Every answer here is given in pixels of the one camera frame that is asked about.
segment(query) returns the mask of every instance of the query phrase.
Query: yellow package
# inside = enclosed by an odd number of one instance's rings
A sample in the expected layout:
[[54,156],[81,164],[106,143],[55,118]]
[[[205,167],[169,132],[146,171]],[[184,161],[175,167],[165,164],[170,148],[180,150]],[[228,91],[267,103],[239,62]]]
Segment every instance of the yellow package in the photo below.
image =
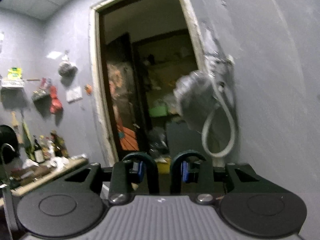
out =
[[22,78],[22,68],[13,67],[8,69],[8,79],[15,80]]

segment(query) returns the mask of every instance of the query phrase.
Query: light switch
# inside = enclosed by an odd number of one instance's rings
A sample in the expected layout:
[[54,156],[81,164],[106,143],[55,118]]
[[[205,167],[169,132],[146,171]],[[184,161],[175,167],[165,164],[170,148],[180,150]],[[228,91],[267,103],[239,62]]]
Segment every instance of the light switch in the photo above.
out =
[[68,90],[66,93],[66,98],[68,103],[82,99],[81,87],[79,86],[79,87],[75,87],[73,89]]

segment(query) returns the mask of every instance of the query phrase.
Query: screw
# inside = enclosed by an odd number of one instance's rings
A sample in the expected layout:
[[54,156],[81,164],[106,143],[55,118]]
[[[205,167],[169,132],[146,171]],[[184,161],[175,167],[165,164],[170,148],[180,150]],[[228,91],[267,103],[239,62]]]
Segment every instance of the screw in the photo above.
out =
[[122,204],[127,201],[125,194],[114,194],[110,197],[110,201],[115,204]]
[[213,196],[210,195],[210,194],[200,194],[198,196],[198,200],[201,202],[201,203],[207,203],[207,202],[210,202],[213,200]]

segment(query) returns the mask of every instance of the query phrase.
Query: blue part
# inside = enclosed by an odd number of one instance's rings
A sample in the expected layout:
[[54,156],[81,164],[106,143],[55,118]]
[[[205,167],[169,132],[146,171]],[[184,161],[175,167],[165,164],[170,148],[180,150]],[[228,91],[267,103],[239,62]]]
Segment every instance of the blue part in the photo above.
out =
[[181,173],[182,173],[182,181],[187,183],[189,179],[189,172],[188,172],[188,163],[186,161],[181,163]]
[[124,132],[118,132],[119,138],[123,139],[125,137]]
[[138,176],[139,176],[140,183],[143,180],[145,168],[146,168],[146,165],[143,162],[139,162]]

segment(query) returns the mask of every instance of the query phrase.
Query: red bag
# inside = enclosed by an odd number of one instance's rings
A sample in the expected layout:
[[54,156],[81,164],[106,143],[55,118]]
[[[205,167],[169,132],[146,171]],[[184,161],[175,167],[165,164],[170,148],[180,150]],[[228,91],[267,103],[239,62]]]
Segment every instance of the red bag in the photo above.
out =
[[62,104],[57,97],[57,88],[55,86],[50,87],[50,97],[52,98],[50,112],[52,114],[55,114],[58,111],[62,110]]

